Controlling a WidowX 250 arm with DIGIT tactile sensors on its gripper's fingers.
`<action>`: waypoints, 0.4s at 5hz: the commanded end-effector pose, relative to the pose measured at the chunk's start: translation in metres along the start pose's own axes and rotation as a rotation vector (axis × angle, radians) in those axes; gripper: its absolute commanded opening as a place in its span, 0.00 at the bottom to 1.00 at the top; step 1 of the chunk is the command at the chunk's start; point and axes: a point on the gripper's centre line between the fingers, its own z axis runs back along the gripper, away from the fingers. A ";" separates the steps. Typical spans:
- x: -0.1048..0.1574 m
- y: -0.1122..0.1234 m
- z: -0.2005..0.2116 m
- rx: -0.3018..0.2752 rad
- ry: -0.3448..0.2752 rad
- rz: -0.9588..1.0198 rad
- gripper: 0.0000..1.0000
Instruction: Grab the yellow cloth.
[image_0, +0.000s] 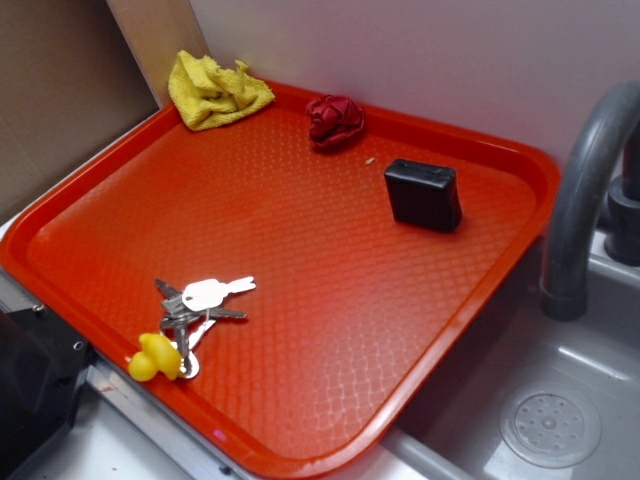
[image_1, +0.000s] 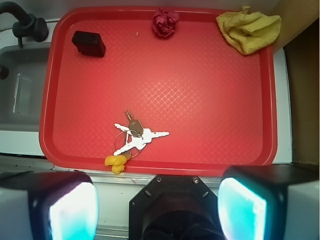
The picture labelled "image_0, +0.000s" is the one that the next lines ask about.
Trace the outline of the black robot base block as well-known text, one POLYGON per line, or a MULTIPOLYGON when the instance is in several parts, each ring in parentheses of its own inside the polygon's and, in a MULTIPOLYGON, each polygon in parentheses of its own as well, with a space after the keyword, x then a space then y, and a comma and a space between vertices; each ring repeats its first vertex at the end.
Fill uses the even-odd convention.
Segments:
POLYGON ((1 314, 1 477, 17 479, 72 429, 92 347, 54 311, 1 314))

